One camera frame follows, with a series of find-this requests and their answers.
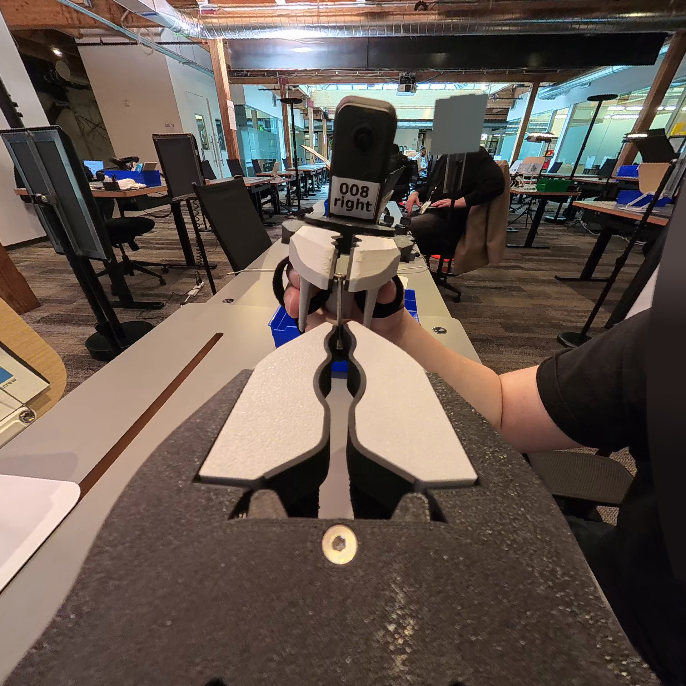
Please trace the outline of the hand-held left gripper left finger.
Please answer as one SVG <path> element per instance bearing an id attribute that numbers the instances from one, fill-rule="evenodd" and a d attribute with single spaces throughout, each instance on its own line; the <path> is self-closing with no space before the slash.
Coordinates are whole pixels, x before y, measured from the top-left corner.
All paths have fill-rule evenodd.
<path id="1" fill-rule="evenodd" d="M 255 366 L 199 471 L 203 482 L 317 488 L 329 471 L 330 338 L 322 324 Z"/>

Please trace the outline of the blue-grey panel on stand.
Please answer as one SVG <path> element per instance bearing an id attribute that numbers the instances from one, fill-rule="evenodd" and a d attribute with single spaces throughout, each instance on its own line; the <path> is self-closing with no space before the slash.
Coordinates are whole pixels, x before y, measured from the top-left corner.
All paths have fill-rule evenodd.
<path id="1" fill-rule="evenodd" d="M 86 349 L 93 359 L 109 362 L 153 325 L 120 322 L 99 281 L 94 261 L 111 277 L 118 265 L 73 143 L 58 126 L 2 130 L 1 138 L 55 252 L 66 257 L 96 317 Z"/>

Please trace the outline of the black panel on stand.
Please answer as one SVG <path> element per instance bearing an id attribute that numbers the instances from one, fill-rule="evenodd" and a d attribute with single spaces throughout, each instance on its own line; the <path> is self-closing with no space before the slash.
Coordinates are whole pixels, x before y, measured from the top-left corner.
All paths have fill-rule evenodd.
<path id="1" fill-rule="evenodd" d="M 195 137 L 191 133 L 152 134 L 151 137 L 159 159 L 161 173 L 167 185 L 171 211 L 184 252 L 186 265 L 191 268 L 200 267 L 200 264 L 193 256 L 194 253 L 183 218 L 182 205 L 185 205 L 187 208 L 195 233 L 195 242 L 200 251 L 200 258 L 208 277 L 211 292 L 215 295 L 217 290 L 211 270 L 216 268 L 216 264 L 208 262 L 207 253 L 200 235 L 198 219 L 195 216 L 192 204 L 196 200 L 194 186 L 204 184 Z"/>

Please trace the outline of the person's right forearm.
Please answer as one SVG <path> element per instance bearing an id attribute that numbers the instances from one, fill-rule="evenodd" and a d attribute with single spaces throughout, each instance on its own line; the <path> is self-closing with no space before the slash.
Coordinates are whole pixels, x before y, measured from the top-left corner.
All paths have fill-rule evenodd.
<path id="1" fill-rule="evenodd" d="M 421 327 L 406 337 L 407 351 L 468 401 L 522 453 L 580 447 L 555 424 L 537 385 L 538 366 L 505 374 L 445 347 Z"/>

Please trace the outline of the beige jacket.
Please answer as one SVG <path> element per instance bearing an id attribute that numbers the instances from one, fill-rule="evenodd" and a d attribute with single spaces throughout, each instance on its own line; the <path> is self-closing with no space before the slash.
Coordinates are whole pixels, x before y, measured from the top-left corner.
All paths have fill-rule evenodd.
<path id="1" fill-rule="evenodd" d="M 502 261 L 506 249 L 506 230 L 510 211 L 510 167 L 506 161 L 496 164 L 502 171 L 504 191 L 490 201 L 469 210 L 466 231 L 460 238 L 453 258 L 456 275 L 472 272 Z"/>

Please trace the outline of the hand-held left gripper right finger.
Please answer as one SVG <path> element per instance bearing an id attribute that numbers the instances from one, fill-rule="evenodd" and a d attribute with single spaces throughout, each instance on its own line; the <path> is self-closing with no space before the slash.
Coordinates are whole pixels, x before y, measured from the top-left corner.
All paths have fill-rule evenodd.
<path id="1" fill-rule="evenodd" d="M 349 322 L 351 444 L 415 490 L 472 486 L 477 474 L 422 366 Z"/>

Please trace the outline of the black floor lamp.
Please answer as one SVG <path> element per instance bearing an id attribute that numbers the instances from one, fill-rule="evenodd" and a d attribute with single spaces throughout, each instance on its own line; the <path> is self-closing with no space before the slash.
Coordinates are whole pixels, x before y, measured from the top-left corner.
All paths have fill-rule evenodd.
<path id="1" fill-rule="evenodd" d="M 298 169 L 298 159 L 296 156 L 296 134 L 295 134 L 295 120 L 294 120 L 294 106 L 297 104 L 302 103 L 301 98 L 290 98 L 290 97 L 285 97 L 285 98 L 280 98 L 280 102 L 282 105 L 286 106 L 289 108 L 289 131 L 290 131 L 290 137 L 291 137 L 291 160 L 292 160 L 292 167 L 294 169 L 295 173 L 295 180 L 296 180 L 296 202 L 297 202 L 297 212 L 300 213 L 302 206 L 301 206 L 301 182 L 300 182 L 300 174 L 299 174 L 299 169 Z"/>
<path id="2" fill-rule="evenodd" d="M 587 132 L 586 132 L 585 137 L 584 137 L 584 139 L 583 139 L 583 141 L 582 141 L 582 143 L 581 143 L 581 145 L 580 145 L 580 149 L 579 149 L 579 151 L 578 151 L 578 156 L 576 157 L 576 160 L 575 160 L 574 164 L 573 164 L 572 167 L 571 167 L 571 173 L 570 173 L 570 176 L 569 176 L 570 184 L 573 183 L 573 180 L 574 180 L 575 175 L 576 175 L 577 167 L 578 167 L 579 164 L 580 164 L 580 161 L 581 161 L 581 158 L 582 158 L 582 154 L 583 154 L 583 152 L 584 152 L 584 150 L 585 150 L 585 147 L 586 147 L 586 145 L 587 145 L 588 139 L 589 139 L 589 137 L 590 137 L 590 135 L 591 135 L 591 131 L 592 131 L 592 129 L 593 129 L 593 126 L 594 126 L 595 123 L 596 123 L 596 119 L 597 119 L 597 116 L 598 116 L 598 114 L 599 114 L 600 108 L 602 107 L 603 102 L 604 102 L 604 101 L 607 101 L 607 100 L 610 100 L 610 99 L 615 99 L 616 97 L 617 97 L 617 93 L 603 93 L 603 94 L 596 94 L 596 95 L 593 95 L 593 96 L 590 96 L 590 97 L 587 98 L 587 101 L 588 101 L 588 102 L 594 102 L 594 103 L 596 103 L 596 108 L 595 108 L 595 110 L 594 110 L 594 112 L 593 112 L 593 115 L 592 115 L 592 117 L 591 117 L 591 119 L 590 119 L 590 122 L 588 123 Z"/>

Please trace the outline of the black office chair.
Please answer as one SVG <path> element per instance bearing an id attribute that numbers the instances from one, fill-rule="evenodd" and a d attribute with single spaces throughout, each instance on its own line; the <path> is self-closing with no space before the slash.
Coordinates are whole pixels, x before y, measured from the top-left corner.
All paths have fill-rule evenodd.
<path id="1" fill-rule="evenodd" d="M 148 269 L 150 266 L 161 267 L 163 273 L 167 273 L 169 269 L 166 265 L 161 263 L 140 262 L 137 260 L 132 261 L 124 250 L 124 244 L 129 245 L 132 251 L 138 251 L 140 249 L 135 242 L 135 239 L 153 231 L 155 222 L 152 218 L 145 216 L 113 218 L 105 221 L 104 227 L 107 229 L 112 246 L 118 248 L 121 252 L 119 271 L 123 277 L 125 275 L 134 276 L 135 272 L 141 272 L 159 279 L 161 286 L 166 285 L 165 279 L 160 274 Z"/>

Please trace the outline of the marker board on black stand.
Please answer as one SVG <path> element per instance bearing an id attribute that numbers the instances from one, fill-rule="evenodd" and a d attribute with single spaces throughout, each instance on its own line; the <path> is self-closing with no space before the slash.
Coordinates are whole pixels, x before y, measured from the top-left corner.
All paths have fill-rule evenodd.
<path id="1" fill-rule="evenodd" d="M 585 322 L 584 326 L 581 328 L 579 332 L 576 331 L 567 331 L 560 333 L 557 337 L 558 343 L 560 343 L 563 347 L 567 348 L 578 348 L 580 345 L 584 344 L 590 339 L 590 336 L 588 335 L 588 332 L 596 319 L 596 315 L 600 312 L 602 305 L 605 303 L 605 300 L 607 296 L 609 295 L 613 285 L 615 284 L 615 281 L 617 280 L 617 277 L 619 273 L 622 271 L 622 268 L 624 264 L 626 263 L 630 253 L 632 252 L 632 249 L 634 248 L 634 245 L 637 243 L 637 239 L 639 236 L 639 233 L 645 228 L 647 225 L 647 220 L 649 217 L 652 215 L 652 212 L 656 206 L 656 203 L 660 201 L 665 187 L 669 185 L 674 185 L 674 184 L 679 184 L 681 177 L 683 175 L 683 170 L 682 168 L 684 167 L 685 164 L 685 143 L 682 143 L 681 147 L 679 148 L 679 155 L 677 158 L 672 159 L 667 166 L 664 169 L 664 173 L 662 178 L 660 179 L 659 184 L 657 184 L 654 188 L 652 188 L 653 193 L 651 195 L 650 201 L 646 205 L 644 211 L 642 212 L 641 218 L 639 220 L 639 223 L 635 230 L 633 231 L 633 234 L 630 237 L 630 240 L 624 249 L 623 253 L 617 258 L 615 261 L 615 266 L 613 268 L 613 271 L 611 273 L 611 276 L 608 278 L 603 290 L 601 291 L 601 294 L 598 296 L 598 299 L 596 301 L 596 304 L 594 305 L 591 313 L 588 316 L 587 321 Z"/>

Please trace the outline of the silver ventilation duct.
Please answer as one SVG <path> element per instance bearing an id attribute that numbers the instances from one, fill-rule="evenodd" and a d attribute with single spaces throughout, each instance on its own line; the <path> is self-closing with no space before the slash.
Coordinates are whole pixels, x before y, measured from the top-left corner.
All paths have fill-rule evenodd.
<path id="1" fill-rule="evenodd" d="M 119 1 L 199 39 L 655 33 L 685 28 L 684 1 Z"/>

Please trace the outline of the wooden table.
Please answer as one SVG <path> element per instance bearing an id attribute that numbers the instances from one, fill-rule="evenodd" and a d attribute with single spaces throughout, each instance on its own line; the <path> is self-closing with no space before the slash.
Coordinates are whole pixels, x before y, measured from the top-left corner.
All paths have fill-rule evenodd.
<path id="1" fill-rule="evenodd" d="M 538 228 L 540 226 L 541 220 L 543 218 L 543 214 L 545 211 L 545 207 L 548 203 L 548 201 L 551 202 L 564 202 L 570 198 L 576 198 L 579 196 L 580 191 L 579 190 L 571 190 L 571 191 L 565 191 L 565 192 L 546 192 L 546 191 L 524 191 L 519 188 L 514 188 L 512 190 L 513 194 L 523 194 L 527 195 L 528 197 L 531 198 L 531 200 L 537 200 L 538 204 L 536 206 L 536 209 L 533 213 L 533 216 L 530 218 L 530 224 L 528 228 L 528 234 L 526 236 L 526 239 L 524 240 L 523 244 L 507 244 L 507 248 L 523 248 L 523 249 L 536 249 L 536 250 L 548 250 L 550 247 L 548 245 L 536 245 L 535 244 L 535 239 L 536 235 L 538 232 Z"/>
<path id="2" fill-rule="evenodd" d="M 604 283 L 608 278 L 596 277 L 595 271 L 612 236 L 630 236 L 638 227 L 644 208 L 632 209 L 615 202 L 596 200 L 575 201 L 573 205 L 583 210 L 583 219 L 599 224 L 601 230 L 580 275 L 578 277 L 555 276 L 555 279 L 569 282 Z"/>
<path id="3" fill-rule="evenodd" d="M 193 253 L 192 243 L 188 236 L 186 224 L 181 212 L 181 200 L 173 200 L 171 195 L 168 193 L 167 186 L 164 184 L 158 186 L 146 186 L 146 187 L 131 187 L 125 190 L 115 190 L 114 183 L 111 184 L 90 184 L 90 191 L 94 198 L 109 198 L 114 199 L 117 202 L 117 206 L 120 207 L 121 203 L 130 198 L 138 198 L 144 195 L 162 195 L 163 199 L 160 201 L 161 204 L 170 204 L 172 215 L 174 217 L 174 223 L 179 236 L 179 241 L 183 249 L 185 263 L 172 263 L 170 266 L 172 268 L 184 268 L 187 266 L 189 268 L 199 268 L 195 262 L 195 254 Z"/>

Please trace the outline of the blue plastic divided bin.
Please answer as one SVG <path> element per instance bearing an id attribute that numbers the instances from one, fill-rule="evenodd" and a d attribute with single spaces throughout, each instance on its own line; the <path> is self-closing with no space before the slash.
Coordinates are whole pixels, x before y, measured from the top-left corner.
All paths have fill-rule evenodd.
<path id="1" fill-rule="evenodd" d="M 301 341 L 303 335 L 297 322 L 280 306 L 270 321 L 270 329 L 277 351 L 254 368 L 254 374 L 262 381 L 269 379 L 274 386 L 292 386 L 296 390 L 314 387 L 319 392 L 331 378 L 347 377 L 347 360 L 335 357 L 325 341 L 329 327 L 313 330 Z"/>

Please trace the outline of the person's right hand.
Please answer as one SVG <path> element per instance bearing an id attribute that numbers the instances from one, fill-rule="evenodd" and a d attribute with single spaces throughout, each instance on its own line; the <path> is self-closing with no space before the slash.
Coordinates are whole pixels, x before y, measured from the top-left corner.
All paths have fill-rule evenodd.
<path id="1" fill-rule="evenodd" d="M 300 275 L 293 267 L 288 266 L 286 277 L 287 287 L 284 294 L 284 307 L 287 313 L 297 320 L 300 299 Z M 426 371 L 432 373 L 440 372 L 439 368 L 442 364 L 440 359 L 444 358 L 442 344 L 433 339 L 430 333 L 424 330 L 405 309 L 387 318 L 373 319 L 371 330 L 404 350 L 417 363 L 422 365 Z"/>

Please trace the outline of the wooden pillar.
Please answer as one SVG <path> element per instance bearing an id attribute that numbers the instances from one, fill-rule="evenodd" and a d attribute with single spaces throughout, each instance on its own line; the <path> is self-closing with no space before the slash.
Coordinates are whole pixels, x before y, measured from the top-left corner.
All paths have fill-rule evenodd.
<path id="1" fill-rule="evenodd" d="M 235 108 L 230 96 L 227 59 L 222 39 L 208 39 L 213 77 L 218 96 L 228 159 L 239 159 Z"/>
<path id="2" fill-rule="evenodd" d="M 1 244 L 1 299 L 13 310 L 23 315 L 40 306 L 22 273 L 14 265 L 5 247 Z"/>

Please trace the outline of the instruction sheet in clear holder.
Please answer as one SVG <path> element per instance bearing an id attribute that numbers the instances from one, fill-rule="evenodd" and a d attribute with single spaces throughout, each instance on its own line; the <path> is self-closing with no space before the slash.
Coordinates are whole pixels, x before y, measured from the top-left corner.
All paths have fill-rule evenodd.
<path id="1" fill-rule="evenodd" d="M 36 420 L 28 403 L 49 386 L 41 373 L 1 344 L 1 446 Z"/>

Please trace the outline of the black tablet on stand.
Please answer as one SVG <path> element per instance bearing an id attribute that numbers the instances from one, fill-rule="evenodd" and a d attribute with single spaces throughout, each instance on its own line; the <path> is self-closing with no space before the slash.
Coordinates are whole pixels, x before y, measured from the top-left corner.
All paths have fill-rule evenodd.
<path id="1" fill-rule="evenodd" d="M 392 199 L 393 195 L 396 193 L 398 189 L 400 189 L 399 192 L 401 195 L 405 192 L 405 188 L 408 185 L 408 181 L 406 179 L 406 170 L 407 166 L 404 165 L 394 170 L 388 177 L 382 191 L 381 203 L 383 206 L 385 206 L 388 203 L 388 201 Z"/>

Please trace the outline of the tan wooden board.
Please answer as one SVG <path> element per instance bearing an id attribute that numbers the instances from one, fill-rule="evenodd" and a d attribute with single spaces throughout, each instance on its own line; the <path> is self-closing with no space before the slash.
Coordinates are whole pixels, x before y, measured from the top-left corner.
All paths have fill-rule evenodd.
<path id="1" fill-rule="evenodd" d="M 66 368 L 56 351 L 13 308 L 1 300 L 1 343 L 49 382 L 28 407 L 37 417 L 48 412 L 64 394 Z"/>

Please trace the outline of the long metal screw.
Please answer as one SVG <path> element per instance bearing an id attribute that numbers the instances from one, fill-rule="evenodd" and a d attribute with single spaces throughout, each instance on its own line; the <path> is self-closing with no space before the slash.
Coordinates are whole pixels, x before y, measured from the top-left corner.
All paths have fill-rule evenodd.
<path id="1" fill-rule="evenodd" d="M 337 272 L 334 277 L 335 280 L 335 291 L 336 291 L 336 350 L 342 354 L 344 350 L 344 338 L 342 333 L 342 328 L 344 326 L 343 317 L 343 300 L 344 300 L 344 287 L 346 285 L 346 277 L 343 273 Z"/>

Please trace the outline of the person's black shirt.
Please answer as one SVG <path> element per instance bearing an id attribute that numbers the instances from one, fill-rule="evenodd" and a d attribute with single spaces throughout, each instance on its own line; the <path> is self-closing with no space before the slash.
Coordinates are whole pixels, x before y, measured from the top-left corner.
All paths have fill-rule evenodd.
<path id="1" fill-rule="evenodd" d="M 685 684 L 685 582 L 667 555 L 647 433 L 649 312 L 620 322 L 538 367 L 548 415 L 582 446 L 628 448 L 637 473 L 615 527 L 569 524 L 613 612 L 636 650 L 665 685 Z"/>

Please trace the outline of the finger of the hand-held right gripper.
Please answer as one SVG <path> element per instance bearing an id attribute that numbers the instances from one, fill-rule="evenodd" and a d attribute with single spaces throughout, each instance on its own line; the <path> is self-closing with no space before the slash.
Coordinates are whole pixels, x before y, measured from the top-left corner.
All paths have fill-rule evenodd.
<path id="1" fill-rule="evenodd" d="M 348 292 L 379 289 L 396 275 L 400 258 L 394 238 L 354 235 L 348 260 Z"/>
<path id="2" fill-rule="evenodd" d="M 340 234 L 321 227 L 300 227 L 289 241 L 289 260 L 301 280 L 329 288 L 338 259 Z"/>

